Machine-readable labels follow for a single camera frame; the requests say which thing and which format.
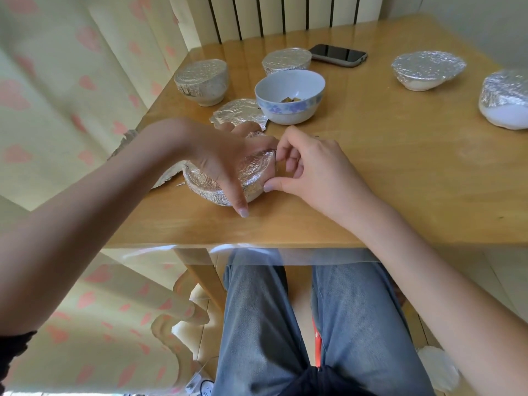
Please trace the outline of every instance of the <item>smartphone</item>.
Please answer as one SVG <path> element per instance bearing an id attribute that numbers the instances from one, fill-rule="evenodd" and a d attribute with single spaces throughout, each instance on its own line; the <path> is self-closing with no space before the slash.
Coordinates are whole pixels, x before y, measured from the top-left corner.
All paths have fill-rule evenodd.
<path id="1" fill-rule="evenodd" d="M 358 66 L 366 60 L 367 54 L 364 51 L 351 50 L 349 48 L 330 46 L 328 44 L 318 44 L 310 49 L 312 59 L 330 62 L 340 66 Z"/>

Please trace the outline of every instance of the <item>table leg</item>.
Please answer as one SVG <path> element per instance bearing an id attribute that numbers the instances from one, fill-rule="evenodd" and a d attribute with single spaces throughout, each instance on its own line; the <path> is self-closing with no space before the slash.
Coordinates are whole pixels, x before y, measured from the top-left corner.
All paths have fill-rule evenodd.
<path id="1" fill-rule="evenodd" d="M 174 252 L 188 271 L 194 275 L 209 299 L 223 313 L 226 309 L 227 292 L 218 277 L 207 249 L 174 249 Z"/>

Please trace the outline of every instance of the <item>blue floral bowl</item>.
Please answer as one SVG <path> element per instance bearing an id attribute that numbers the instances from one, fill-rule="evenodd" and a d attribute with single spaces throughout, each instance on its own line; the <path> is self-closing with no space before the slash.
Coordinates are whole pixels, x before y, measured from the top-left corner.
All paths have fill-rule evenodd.
<path id="1" fill-rule="evenodd" d="M 289 70 L 275 72 L 255 86 L 257 104 L 264 115 L 281 125 L 296 125 L 311 118 L 325 89 L 325 79 L 316 72 Z M 298 98 L 300 101 L 283 103 Z"/>

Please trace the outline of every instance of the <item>crumpled foil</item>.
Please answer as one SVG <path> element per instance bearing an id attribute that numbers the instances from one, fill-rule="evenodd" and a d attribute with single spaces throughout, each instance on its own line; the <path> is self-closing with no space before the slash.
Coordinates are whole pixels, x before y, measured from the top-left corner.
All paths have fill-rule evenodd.
<path id="1" fill-rule="evenodd" d="M 193 62 L 174 76 L 178 90 L 190 97 L 219 97 L 229 85 L 228 64 L 221 59 Z"/>
<path id="2" fill-rule="evenodd" d="M 263 132 L 266 130 L 266 123 L 268 122 L 255 99 L 230 101 L 218 108 L 209 120 L 217 129 L 224 122 L 230 122 L 236 126 L 246 121 L 253 121 L 260 125 Z"/>
<path id="3" fill-rule="evenodd" d="M 111 154 L 111 156 L 108 159 L 111 159 L 112 157 L 115 157 L 117 154 L 122 152 L 123 149 L 126 146 L 128 146 L 128 144 L 137 137 L 138 134 L 139 132 L 136 131 L 135 129 L 131 129 L 128 132 L 126 132 L 124 134 L 124 138 L 121 139 L 121 143 L 119 144 L 119 147 L 115 149 L 115 151 Z M 185 165 L 185 161 L 179 161 L 173 166 L 171 166 L 167 171 L 163 172 L 163 175 L 158 179 L 158 181 L 155 183 L 152 189 L 155 189 L 156 187 L 163 185 L 165 182 L 171 179 L 178 172 L 181 172 L 183 170 L 184 165 Z"/>
<path id="4" fill-rule="evenodd" d="M 262 132 L 250 133 L 247 137 L 264 136 Z M 218 183 L 190 161 L 183 167 L 183 176 L 189 188 L 214 204 L 231 206 Z M 244 158 L 239 166 L 238 178 L 247 202 L 262 194 L 264 183 L 275 176 L 275 150 L 258 152 Z"/>
<path id="5" fill-rule="evenodd" d="M 419 51 L 400 55 L 391 66 L 400 82 L 410 79 L 447 81 L 462 72 L 466 63 L 460 57 L 444 51 Z"/>
<path id="6" fill-rule="evenodd" d="M 501 70 L 484 79 L 480 104 L 484 107 L 528 107 L 528 70 Z"/>
<path id="7" fill-rule="evenodd" d="M 293 47 L 269 53 L 262 60 L 266 76 L 274 72 L 290 69 L 308 69 L 312 61 L 312 53 L 304 48 Z"/>

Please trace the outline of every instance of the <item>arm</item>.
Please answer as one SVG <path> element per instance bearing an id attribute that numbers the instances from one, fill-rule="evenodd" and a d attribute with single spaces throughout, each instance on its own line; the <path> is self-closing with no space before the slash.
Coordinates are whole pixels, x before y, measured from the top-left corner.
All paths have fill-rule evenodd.
<path id="1" fill-rule="evenodd" d="M 294 177 L 272 178 L 265 191 L 301 197 L 362 240 L 479 394 L 526 394 L 528 325 L 443 261 L 370 191 L 336 142 L 290 127 L 277 160 Z"/>
<path id="2" fill-rule="evenodd" d="M 0 336 L 38 329 L 90 261 L 165 170 L 190 159 L 217 179 L 241 214 L 248 205 L 238 162 L 274 148 L 271 137 L 244 139 L 186 119 L 145 128 L 125 150 L 51 198 L 0 237 Z M 238 134 L 259 130 L 254 122 Z"/>

